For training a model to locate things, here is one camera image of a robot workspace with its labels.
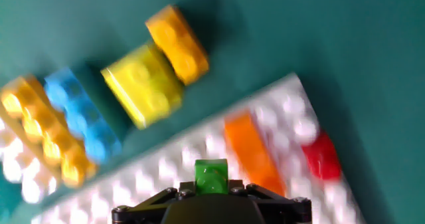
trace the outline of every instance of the transparent green lego piece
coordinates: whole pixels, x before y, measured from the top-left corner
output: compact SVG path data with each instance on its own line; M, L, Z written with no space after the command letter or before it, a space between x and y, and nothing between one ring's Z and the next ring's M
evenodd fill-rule
M227 194L227 160L197 160L195 162L197 195L208 193Z

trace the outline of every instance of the screw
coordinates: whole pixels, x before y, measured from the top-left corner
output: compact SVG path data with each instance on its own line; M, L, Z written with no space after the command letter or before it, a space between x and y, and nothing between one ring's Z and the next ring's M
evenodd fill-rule
M176 191L176 189L174 187L168 187L166 190L169 193L172 193L172 192Z
M119 212L122 212L122 211L128 211L130 208L128 207L128 206L126 206L126 205L121 205L121 206L117 206L116 208L115 208L115 211L119 211Z
M193 192L191 191L191 190L189 190L189 189L184 189L184 190L181 190L180 192L179 192L179 196L181 196L181 197L187 197L187 196L189 196L189 195L191 195Z
M248 192L243 187L233 187L230 190L230 194L244 196L244 195L248 195Z
M257 184L255 184L255 183L251 183L251 184L248 184L247 186L246 186L246 188L247 189L256 189L258 187L258 185Z
M296 203L303 203L303 202L308 201L308 198L305 198L305 197L296 197L296 198L293 199L293 201L295 201Z
M243 192L245 189L243 187L233 187L230 192L233 194L238 194Z

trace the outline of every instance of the blue lego brick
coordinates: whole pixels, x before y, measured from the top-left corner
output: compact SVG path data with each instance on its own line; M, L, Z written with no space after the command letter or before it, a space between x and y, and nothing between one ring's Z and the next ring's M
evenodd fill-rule
M86 155L102 164L122 152L131 122L104 80L87 66L65 68L45 78L50 103L63 111L72 135L83 138Z

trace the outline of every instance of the teal surface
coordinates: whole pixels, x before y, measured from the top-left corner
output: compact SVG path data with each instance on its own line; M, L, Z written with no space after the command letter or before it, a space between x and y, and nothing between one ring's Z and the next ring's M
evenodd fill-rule
M0 83L91 59L106 66L142 45L144 21L169 3L200 37L211 71L172 117L133 130L101 174L295 71L366 220L423 222L425 0L0 0Z

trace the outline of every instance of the orange lego tile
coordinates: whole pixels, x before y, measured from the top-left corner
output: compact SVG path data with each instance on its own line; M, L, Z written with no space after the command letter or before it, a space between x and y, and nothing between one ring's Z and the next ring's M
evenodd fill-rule
M84 154L82 141L70 134L64 115L50 105L40 82L33 76L17 78L2 89L1 102L10 117L22 119L31 142L42 141L46 162L62 165L64 183L70 187L82 185L83 177L95 165L81 155Z
M224 135L248 178L255 184L284 196L286 187L269 156L250 113L225 121Z
M206 52L178 8L167 6L146 21L146 26L185 85L208 72Z

